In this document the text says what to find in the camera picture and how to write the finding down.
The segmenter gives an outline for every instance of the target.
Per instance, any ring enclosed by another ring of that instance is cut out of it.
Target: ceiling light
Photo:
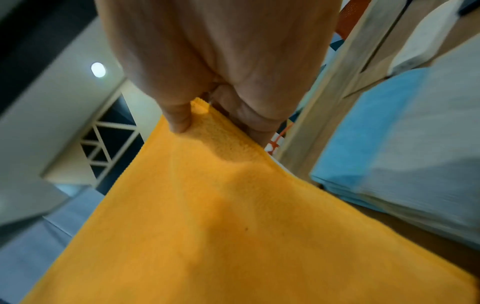
[[[90,68],[92,73],[95,75],[95,77],[102,78],[107,74],[107,70],[105,69],[105,66],[100,62],[95,62],[94,64],[91,65]]]

